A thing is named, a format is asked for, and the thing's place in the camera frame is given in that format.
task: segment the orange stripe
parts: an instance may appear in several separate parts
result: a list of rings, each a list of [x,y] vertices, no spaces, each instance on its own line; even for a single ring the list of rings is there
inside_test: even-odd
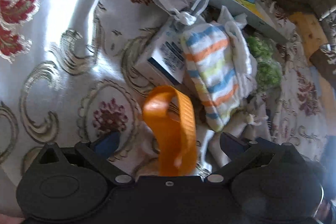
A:
[[[212,54],[213,52],[216,52],[223,47],[227,47],[228,44],[229,44],[229,40],[225,38],[225,39],[219,40],[215,44],[212,44],[210,47],[205,48],[204,50],[202,50],[201,52],[198,52],[195,55],[187,54],[186,58],[189,61],[198,62],[198,61],[203,60],[204,58],[206,58],[208,55]]]
[[[221,103],[224,103],[227,100],[229,100],[233,96],[237,88],[238,88],[238,84],[235,84],[233,86],[233,89],[228,94],[217,98],[216,101],[206,101],[206,102],[202,102],[202,104],[204,106],[219,106]]]

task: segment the green pom-pom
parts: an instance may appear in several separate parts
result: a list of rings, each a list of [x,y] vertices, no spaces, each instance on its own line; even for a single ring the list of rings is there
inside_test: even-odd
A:
[[[257,84],[261,91],[277,87],[281,83],[282,72],[278,63],[273,60],[258,61]]]
[[[248,43],[250,53],[255,58],[271,58],[272,49],[264,40],[261,40],[257,37],[249,37],[246,41]]]

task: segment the wooden board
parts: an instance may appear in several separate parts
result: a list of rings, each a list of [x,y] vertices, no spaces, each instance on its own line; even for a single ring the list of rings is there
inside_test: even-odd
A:
[[[314,15],[294,13],[289,17],[290,21],[297,26],[297,32],[302,38],[302,45],[308,65],[312,66],[309,57],[323,44],[327,44],[328,40],[324,34],[319,21]],[[319,98],[325,110],[325,118],[327,120],[328,135],[336,136],[336,101],[334,99],[334,91],[327,80],[319,74],[319,84],[322,95]]]

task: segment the pink fabric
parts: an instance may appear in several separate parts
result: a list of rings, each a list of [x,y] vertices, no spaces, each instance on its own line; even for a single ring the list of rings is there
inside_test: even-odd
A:
[[[0,224],[20,224],[24,218],[10,217],[0,214]]]

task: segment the wooden block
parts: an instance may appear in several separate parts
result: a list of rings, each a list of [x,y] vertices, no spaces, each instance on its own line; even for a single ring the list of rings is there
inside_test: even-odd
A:
[[[299,12],[291,15],[289,20],[297,26],[297,32],[302,38],[302,45],[308,65],[311,66],[312,64],[309,61],[309,57],[321,45],[328,43],[328,39],[314,15],[306,15]]]

